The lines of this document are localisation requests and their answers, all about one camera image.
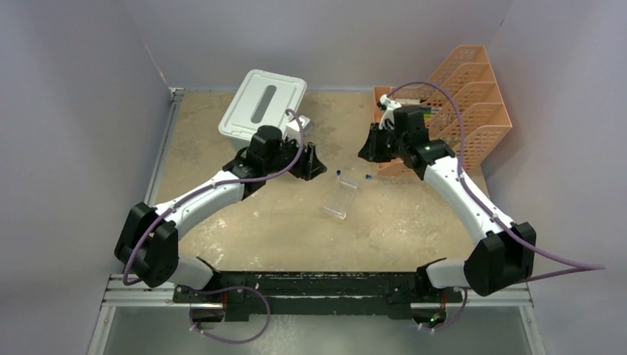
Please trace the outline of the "teal plastic bin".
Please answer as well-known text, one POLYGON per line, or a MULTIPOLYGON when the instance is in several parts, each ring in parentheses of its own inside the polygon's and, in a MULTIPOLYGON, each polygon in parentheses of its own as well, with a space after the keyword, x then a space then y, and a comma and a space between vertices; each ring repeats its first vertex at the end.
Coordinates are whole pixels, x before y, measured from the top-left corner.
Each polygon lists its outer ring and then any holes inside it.
POLYGON ((239 137, 239 136, 229 136, 228 139, 231 143, 231 145, 234 148, 235 152, 239 152, 241 149, 245 149, 247 147, 249 147, 250 143, 251 143, 251 139, 252 139, 253 135, 247 135, 244 137, 239 137))

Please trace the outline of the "white plastic bin lid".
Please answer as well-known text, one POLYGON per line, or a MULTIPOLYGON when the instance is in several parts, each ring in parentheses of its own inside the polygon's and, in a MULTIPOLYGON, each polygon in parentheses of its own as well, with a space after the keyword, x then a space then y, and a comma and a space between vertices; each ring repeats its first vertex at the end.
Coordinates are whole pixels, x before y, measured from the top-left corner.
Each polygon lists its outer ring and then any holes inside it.
POLYGON ((298 110, 306 89, 307 83, 301 78, 251 70, 218 124, 218 132, 226 138, 244 137, 264 125, 284 131, 288 122, 285 111, 298 110))

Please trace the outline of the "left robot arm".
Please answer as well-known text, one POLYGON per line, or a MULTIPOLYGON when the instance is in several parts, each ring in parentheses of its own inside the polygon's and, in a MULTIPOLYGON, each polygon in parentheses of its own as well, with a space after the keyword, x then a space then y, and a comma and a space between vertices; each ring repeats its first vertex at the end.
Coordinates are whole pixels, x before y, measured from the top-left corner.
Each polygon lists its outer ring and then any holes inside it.
POLYGON ((114 255, 124 264, 123 283, 156 288, 166 282, 192 289, 201 302, 220 295, 215 270, 199 258, 180 256, 180 240, 219 210, 245 200, 272 178, 286 172, 312 180, 327 171, 314 143, 285 138, 275 126, 262 126, 213 177, 166 203, 134 205, 126 218, 114 255))

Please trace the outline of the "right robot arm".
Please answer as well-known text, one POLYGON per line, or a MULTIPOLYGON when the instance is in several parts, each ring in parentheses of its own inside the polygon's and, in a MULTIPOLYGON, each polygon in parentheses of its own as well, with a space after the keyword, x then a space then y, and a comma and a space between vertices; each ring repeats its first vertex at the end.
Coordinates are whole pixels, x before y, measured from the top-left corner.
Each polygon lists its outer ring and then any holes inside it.
POLYGON ((369 162, 400 159, 449 203, 473 242, 465 260, 443 259, 417 270, 415 290, 426 301, 445 288, 469 288, 487 296, 531 277, 536 232, 503 213, 459 167, 458 156, 441 139, 430 139, 424 109, 388 104, 371 124, 358 156, 369 162))

